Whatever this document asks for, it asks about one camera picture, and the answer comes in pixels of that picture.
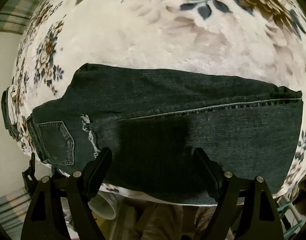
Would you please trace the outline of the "dark blue denim jeans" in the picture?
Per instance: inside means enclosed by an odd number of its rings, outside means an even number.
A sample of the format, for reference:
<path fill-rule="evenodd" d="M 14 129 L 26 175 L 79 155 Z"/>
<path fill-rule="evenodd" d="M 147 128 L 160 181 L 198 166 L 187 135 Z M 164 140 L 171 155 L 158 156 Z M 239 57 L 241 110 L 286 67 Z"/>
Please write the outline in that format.
<path fill-rule="evenodd" d="M 272 83 L 170 69 L 85 64 L 65 94 L 27 120 L 41 161 L 72 174 L 112 151 L 104 182 L 177 204 L 213 204 L 202 148 L 226 171 L 262 176 L 277 193 L 294 158 L 300 91 Z"/>

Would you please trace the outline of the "grey trouser leg cuff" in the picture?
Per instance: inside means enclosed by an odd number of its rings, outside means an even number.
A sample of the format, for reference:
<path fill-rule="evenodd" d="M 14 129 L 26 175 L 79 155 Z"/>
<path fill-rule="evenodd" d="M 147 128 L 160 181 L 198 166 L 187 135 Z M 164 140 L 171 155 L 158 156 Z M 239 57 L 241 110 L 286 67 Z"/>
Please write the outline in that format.
<path fill-rule="evenodd" d="M 118 202 L 112 193 L 98 191 L 88 205 L 96 215 L 103 219 L 114 220 L 116 218 Z"/>

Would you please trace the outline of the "small green and white clothes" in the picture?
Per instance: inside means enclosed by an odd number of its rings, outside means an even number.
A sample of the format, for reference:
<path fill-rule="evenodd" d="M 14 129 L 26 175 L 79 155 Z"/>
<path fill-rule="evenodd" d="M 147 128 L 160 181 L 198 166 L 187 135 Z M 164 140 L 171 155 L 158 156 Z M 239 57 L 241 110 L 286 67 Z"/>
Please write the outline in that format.
<path fill-rule="evenodd" d="M 15 108 L 13 106 L 13 97 L 15 97 L 15 85 L 9 86 L 3 91 L 1 97 L 1 111 L 4 120 L 5 129 L 8 130 L 9 135 L 18 142 L 19 132 L 17 128 L 17 118 L 15 115 Z"/>

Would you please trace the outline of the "white floral fleece blanket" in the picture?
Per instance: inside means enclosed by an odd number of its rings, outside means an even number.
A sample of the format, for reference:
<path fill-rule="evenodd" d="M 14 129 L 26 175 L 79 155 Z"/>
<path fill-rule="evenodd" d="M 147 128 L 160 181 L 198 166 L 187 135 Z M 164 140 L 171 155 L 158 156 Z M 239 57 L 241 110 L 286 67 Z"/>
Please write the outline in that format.
<path fill-rule="evenodd" d="M 296 0 L 42 0 L 13 70 L 24 154 L 35 152 L 27 117 L 61 98 L 85 63 L 236 75 L 301 90 L 300 139 L 279 194 L 298 192 L 306 174 L 306 12 Z"/>

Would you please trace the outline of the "green striped curtain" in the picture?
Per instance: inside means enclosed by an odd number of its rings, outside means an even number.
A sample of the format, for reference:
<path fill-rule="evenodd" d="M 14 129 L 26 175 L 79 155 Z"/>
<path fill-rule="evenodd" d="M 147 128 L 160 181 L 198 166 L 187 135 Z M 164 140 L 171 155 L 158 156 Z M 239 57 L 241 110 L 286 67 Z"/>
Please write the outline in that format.
<path fill-rule="evenodd" d="M 8 0 L 0 11 L 0 31 L 22 35 L 41 0 Z"/>

